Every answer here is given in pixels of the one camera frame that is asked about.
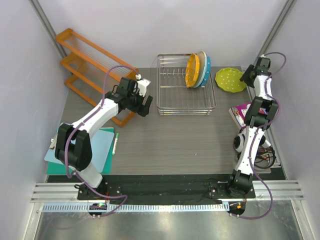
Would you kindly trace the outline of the green dotted plate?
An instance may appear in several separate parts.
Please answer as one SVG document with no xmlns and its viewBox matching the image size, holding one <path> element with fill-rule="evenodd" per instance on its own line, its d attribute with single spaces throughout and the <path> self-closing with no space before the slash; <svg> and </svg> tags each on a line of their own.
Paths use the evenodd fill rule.
<svg viewBox="0 0 320 240">
<path fill-rule="evenodd" d="M 221 68 L 215 75 L 217 86 L 228 93 L 239 93 L 247 88 L 244 81 L 240 81 L 243 72 L 231 67 Z"/>
</svg>

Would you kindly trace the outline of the blue dotted plate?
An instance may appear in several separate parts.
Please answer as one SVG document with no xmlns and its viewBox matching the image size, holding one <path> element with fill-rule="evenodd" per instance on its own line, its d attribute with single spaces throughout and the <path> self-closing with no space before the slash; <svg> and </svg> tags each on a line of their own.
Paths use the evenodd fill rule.
<svg viewBox="0 0 320 240">
<path fill-rule="evenodd" d="M 206 55 L 206 60 L 207 60 L 207 64 L 206 64 L 206 69 L 205 69 L 205 74 L 204 74 L 204 77 L 203 77 L 203 80 L 201 83 L 199 83 L 196 87 L 197 88 L 200 88 L 200 87 L 204 87 L 209 78 L 210 78 L 210 73 L 211 73 L 211 58 L 209 55 Z"/>
</svg>

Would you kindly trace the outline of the cream and blue plate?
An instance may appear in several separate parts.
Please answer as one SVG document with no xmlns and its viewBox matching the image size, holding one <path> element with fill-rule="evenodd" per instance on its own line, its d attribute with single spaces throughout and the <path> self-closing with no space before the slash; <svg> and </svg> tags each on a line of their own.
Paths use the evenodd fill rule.
<svg viewBox="0 0 320 240">
<path fill-rule="evenodd" d="M 198 88 L 202 81 L 204 80 L 205 77 L 205 73 L 206 73 L 206 69 L 207 69 L 207 55 L 204 51 L 199 51 L 197 53 L 197 56 L 199 58 L 199 74 L 198 74 L 198 78 L 195 84 L 195 88 Z"/>
</svg>

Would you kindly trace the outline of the orange dotted plate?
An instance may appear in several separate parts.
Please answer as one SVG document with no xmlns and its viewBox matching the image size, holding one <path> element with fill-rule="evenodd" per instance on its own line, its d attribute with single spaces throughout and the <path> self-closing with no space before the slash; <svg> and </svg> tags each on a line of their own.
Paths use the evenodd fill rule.
<svg viewBox="0 0 320 240">
<path fill-rule="evenodd" d="M 199 76 L 200 71 L 200 59 L 197 54 L 192 53 L 189 56 L 187 66 L 185 69 L 185 84 L 187 88 L 192 88 Z"/>
</svg>

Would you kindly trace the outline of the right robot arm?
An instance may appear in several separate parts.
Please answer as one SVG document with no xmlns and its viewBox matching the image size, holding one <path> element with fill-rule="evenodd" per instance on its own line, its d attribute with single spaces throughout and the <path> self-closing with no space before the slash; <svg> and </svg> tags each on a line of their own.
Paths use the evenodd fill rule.
<svg viewBox="0 0 320 240">
<path fill-rule="evenodd" d="M 233 198 L 243 197 L 251 191 L 260 142 L 279 109 L 279 104 L 272 96 L 270 66 L 271 60 L 261 55 L 240 79 L 254 89 L 255 97 L 244 117 L 244 142 L 238 162 L 225 186 L 226 193 Z"/>
</svg>

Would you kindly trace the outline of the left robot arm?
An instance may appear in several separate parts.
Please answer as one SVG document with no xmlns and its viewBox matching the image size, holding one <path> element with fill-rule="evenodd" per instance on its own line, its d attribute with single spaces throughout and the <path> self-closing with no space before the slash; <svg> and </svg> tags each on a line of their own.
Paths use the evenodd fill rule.
<svg viewBox="0 0 320 240">
<path fill-rule="evenodd" d="M 91 139 L 106 122 L 126 109 L 147 116 L 153 100 L 152 96 L 146 95 L 150 83 L 145 78 L 122 77 L 84 117 L 72 124 L 63 123 L 57 130 L 55 158 L 64 164 L 67 177 L 77 176 L 97 200 L 106 196 L 107 184 L 92 163 Z"/>
</svg>

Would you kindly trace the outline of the orange wooden shelf rack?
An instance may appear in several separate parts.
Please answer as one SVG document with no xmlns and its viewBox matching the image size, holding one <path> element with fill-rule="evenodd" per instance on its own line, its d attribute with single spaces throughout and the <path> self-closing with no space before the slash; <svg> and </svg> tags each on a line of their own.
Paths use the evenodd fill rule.
<svg viewBox="0 0 320 240">
<path fill-rule="evenodd" d="M 103 83 L 107 71 L 122 65 L 111 71 L 108 75 L 105 92 L 111 91 L 118 85 L 122 77 L 136 79 L 139 69 L 132 66 L 108 52 L 71 28 L 59 33 L 55 40 L 69 51 L 60 64 L 71 72 L 71 76 L 64 84 L 89 104 L 95 107 L 102 98 Z"/>
</svg>

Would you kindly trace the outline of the purple book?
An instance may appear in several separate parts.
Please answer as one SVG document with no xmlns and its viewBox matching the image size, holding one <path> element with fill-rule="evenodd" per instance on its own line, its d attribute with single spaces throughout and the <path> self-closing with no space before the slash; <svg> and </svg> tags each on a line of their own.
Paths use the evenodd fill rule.
<svg viewBox="0 0 320 240">
<path fill-rule="evenodd" d="M 239 129 L 245 127 L 245 115 L 251 105 L 251 102 L 243 103 L 237 106 L 230 107 L 228 112 Z"/>
</svg>

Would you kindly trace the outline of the green white marker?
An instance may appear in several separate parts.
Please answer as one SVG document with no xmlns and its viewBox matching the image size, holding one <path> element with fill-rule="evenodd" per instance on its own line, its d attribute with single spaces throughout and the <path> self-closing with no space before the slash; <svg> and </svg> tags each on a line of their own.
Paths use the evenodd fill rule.
<svg viewBox="0 0 320 240">
<path fill-rule="evenodd" d="M 113 148 L 112 148 L 112 155 L 114 156 L 116 153 L 116 148 L 118 144 L 118 139 L 119 139 L 119 133 L 117 132 L 115 135 L 114 143 L 113 143 Z"/>
</svg>

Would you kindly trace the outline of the white headphones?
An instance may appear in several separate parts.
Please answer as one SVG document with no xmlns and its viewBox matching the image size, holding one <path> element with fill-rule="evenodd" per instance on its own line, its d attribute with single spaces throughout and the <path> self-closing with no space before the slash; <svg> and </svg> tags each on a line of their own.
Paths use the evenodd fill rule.
<svg viewBox="0 0 320 240">
<path fill-rule="evenodd" d="M 245 143 L 245 134 L 244 133 L 239 133 L 233 140 L 233 147 L 235 149 L 236 152 L 241 153 L 243 146 Z M 269 148 L 271 147 L 271 143 L 266 139 L 266 137 L 263 135 L 259 146 L 263 147 L 263 148 Z"/>
</svg>

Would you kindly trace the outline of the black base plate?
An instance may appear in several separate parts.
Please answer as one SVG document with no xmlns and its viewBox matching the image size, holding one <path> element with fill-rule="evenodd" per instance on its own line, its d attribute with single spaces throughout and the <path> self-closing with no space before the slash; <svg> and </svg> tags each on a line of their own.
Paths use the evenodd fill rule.
<svg viewBox="0 0 320 240">
<path fill-rule="evenodd" d="M 227 189 L 228 174 L 104 175 L 103 195 L 126 195 L 127 205 L 209 205 L 226 199 L 253 199 Z"/>
</svg>

